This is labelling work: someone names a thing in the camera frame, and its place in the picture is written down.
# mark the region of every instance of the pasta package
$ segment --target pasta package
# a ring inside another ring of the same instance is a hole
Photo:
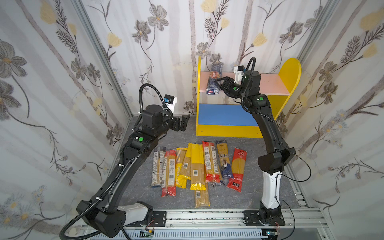
[[[179,176],[177,177],[178,181],[182,181],[183,179],[185,179],[185,181],[191,180],[191,150],[192,150],[191,145],[192,143],[188,144],[187,152],[185,153],[185,157],[180,169],[180,173],[179,173]]]
[[[175,186],[176,151],[169,150],[164,156],[163,174],[161,178],[161,196],[176,196]]]
[[[179,180],[180,170],[183,165],[183,160],[187,152],[186,147],[178,147],[176,149],[176,187],[187,188],[187,180],[182,178]]]
[[[205,190],[195,191],[195,207],[211,206],[208,194],[208,184],[205,184]]]
[[[213,142],[203,142],[206,182],[220,183],[220,171],[218,169],[216,148]]]
[[[204,156],[201,144],[191,144],[191,190],[205,190]]]
[[[227,187],[235,189],[241,192],[241,186],[243,183],[245,160],[247,159],[247,152],[241,149],[235,148],[232,160],[232,172],[233,179],[229,179]]]
[[[152,168],[152,183],[151,187],[161,186],[161,177],[163,175],[165,147],[157,147],[153,151],[153,168]]]
[[[227,141],[217,141],[216,147],[219,156],[221,175],[223,179],[233,178],[231,163],[228,157]]]

